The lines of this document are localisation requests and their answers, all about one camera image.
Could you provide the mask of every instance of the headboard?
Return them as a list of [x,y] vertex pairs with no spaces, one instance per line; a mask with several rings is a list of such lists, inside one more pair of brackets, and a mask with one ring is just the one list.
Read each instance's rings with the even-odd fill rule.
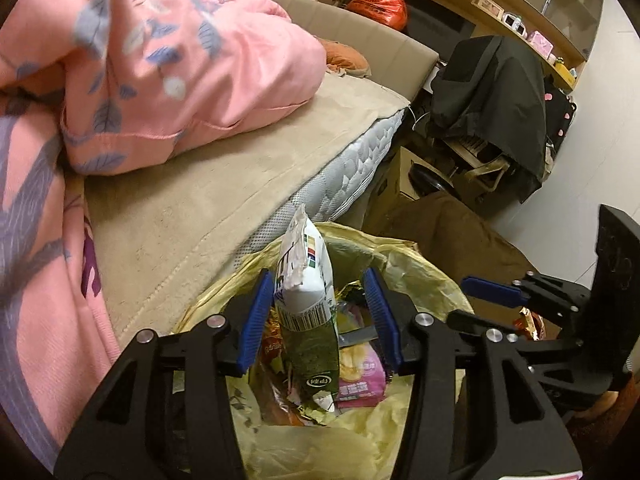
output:
[[324,40],[352,46],[369,61],[371,78],[412,101],[438,61],[438,53],[369,18],[311,0],[273,0],[293,22]]

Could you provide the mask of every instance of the snack wrapper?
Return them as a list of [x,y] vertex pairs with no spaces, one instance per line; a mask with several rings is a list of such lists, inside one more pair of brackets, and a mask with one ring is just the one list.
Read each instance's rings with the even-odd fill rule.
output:
[[262,331],[262,345],[260,346],[261,361],[276,374],[284,374],[282,362],[282,332],[276,310],[272,308]]
[[[364,325],[356,304],[338,304],[338,328],[342,332]],[[340,409],[376,406],[385,398],[385,388],[385,369],[370,343],[340,349],[340,380],[336,398]]]
[[304,204],[282,237],[274,302],[302,402],[332,412],[339,372],[334,274],[322,235]]

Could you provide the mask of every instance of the brown cushion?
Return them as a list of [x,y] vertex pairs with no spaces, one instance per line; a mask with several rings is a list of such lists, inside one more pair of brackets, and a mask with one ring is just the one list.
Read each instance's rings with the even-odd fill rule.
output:
[[343,69],[347,74],[356,77],[371,75],[369,62],[355,48],[349,45],[318,38],[326,50],[326,65],[332,72]]

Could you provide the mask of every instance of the red plastic bag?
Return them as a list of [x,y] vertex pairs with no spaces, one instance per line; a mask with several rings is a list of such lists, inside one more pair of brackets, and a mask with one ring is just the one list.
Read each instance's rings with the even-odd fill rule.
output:
[[351,0],[346,9],[395,30],[402,30],[406,26],[404,0]]

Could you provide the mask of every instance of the picture frame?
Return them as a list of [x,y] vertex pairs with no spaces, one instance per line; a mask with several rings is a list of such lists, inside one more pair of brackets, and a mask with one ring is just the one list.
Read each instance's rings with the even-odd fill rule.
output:
[[496,20],[502,20],[504,9],[493,0],[478,0],[478,6],[487,14],[492,15]]

